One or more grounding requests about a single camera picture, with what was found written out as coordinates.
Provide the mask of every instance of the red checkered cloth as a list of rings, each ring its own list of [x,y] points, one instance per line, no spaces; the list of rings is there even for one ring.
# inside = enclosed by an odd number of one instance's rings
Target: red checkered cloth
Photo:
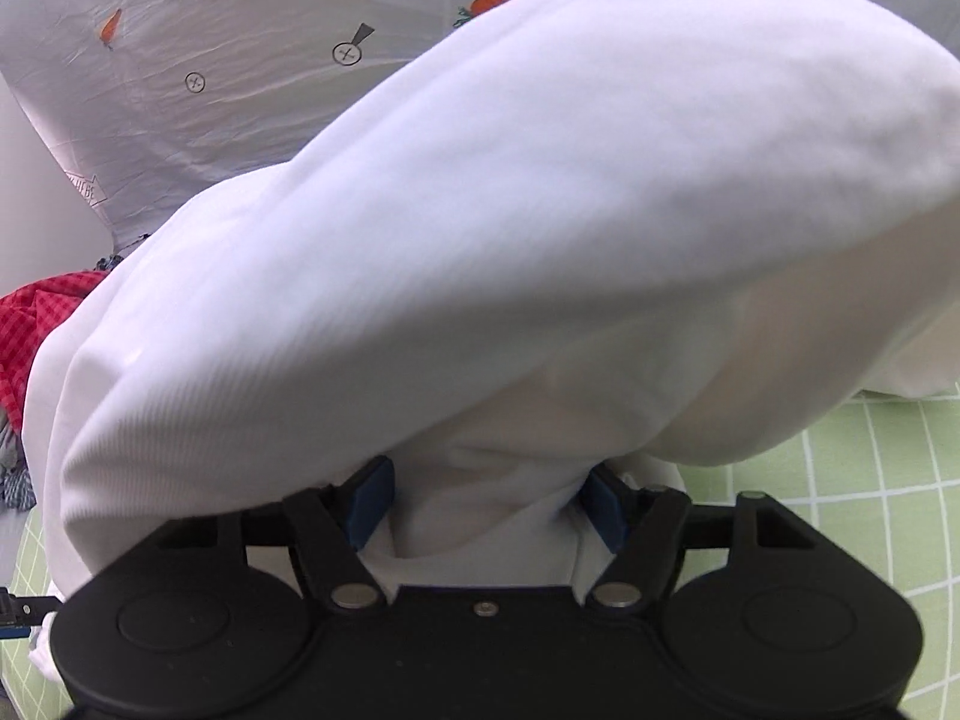
[[[43,279],[0,298],[0,406],[19,435],[27,378],[40,343],[109,274],[83,271]]]

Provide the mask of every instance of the clothing pile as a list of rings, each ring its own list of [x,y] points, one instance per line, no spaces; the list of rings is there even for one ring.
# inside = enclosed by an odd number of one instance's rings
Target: clothing pile
[[[26,512],[37,504],[20,440],[37,349],[106,276],[104,271],[55,276],[0,298],[0,499],[9,509]]]

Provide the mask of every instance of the patterned sheet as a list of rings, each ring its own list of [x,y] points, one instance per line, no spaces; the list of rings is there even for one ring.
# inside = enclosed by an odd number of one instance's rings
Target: patterned sheet
[[[699,503],[765,490],[891,581],[926,635],[904,709],[915,720],[960,718],[960,386],[919,402],[862,394],[755,459],[683,477]],[[691,556],[683,581],[724,558]],[[48,581],[34,512],[11,592],[42,594]],[[69,699],[32,667],[27,646],[0,646],[4,684],[23,720],[55,720]]]

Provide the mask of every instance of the silver screw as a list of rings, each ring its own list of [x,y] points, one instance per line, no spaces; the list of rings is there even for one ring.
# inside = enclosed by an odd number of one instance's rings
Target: silver screw
[[[380,591],[369,584],[341,584],[330,593],[333,603],[347,610],[368,608],[380,600]]]
[[[627,608],[640,603],[643,593],[625,581],[608,581],[593,590],[593,597],[607,608]]]
[[[493,601],[477,601],[473,605],[473,613],[478,617],[493,617],[500,608]]]

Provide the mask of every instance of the wall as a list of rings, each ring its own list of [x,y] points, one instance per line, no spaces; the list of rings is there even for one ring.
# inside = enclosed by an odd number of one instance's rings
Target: wall
[[[0,76],[0,295],[92,268],[109,230],[40,140]]]

